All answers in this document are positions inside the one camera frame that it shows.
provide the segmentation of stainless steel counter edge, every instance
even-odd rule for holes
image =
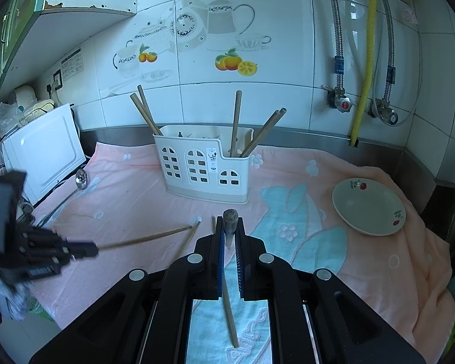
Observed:
[[[246,125],[240,125],[240,127],[251,127],[255,133],[261,128],[261,126]],[[152,134],[152,130],[147,125],[85,130],[81,132],[81,144],[84,152],[88,156],[92,156],[96,142],[135,147],[155,143]],[[274,147],[319,149],[357,166],[379,167],[391,176],[420,213],[425,208],[437,184],[451,186],[450,183],[437,181],[407,149],[387,143],[359,139],[358,146],[351,147],[347,136],[275,127],[260,144]]]

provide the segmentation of white plastic utensil holder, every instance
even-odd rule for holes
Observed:
[[[223,203],[248,201],[250,156],[229,157],[232,127],[169,125],[160,131],[163,136],[153,137],[167,191]],[[253,129],[238,128],[237,156],[252,139]]]

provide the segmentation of yellow gas hose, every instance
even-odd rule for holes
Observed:
[[[364,86],[362,87],[362,94],[357,105],[356,117],[352,125],[350,133],[350,145],[356,145],[357,137],[359,135],[360,124],[366,111],[367,97],[369,97],[369,90],[372,84],[372,74],[374,72],[374,32],[376,27],[376,6],[377,0],[369,0],[369,10],[367,12],[367,36],[366,36],[366,69]]]

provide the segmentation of kitchen cabinet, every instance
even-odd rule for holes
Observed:
[[[6,0],[0,10],[0,102],[79,43],[135,13],[136,0]]]

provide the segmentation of cabinet handle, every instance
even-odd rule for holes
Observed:
[[[9,14],[9,13],[10,13],[10,12],[7,12],[5,15],[3,15],[3,20],[2,20],[2,31],[1,31],[1,33],[0,33],[0,41],[1,41],[2,43],[5,43],[5,40],[3,39],[3,33],[4,33],[3,30],[6,28],[5,25],[7,24],[7,19],[8,19],[8,14]]]

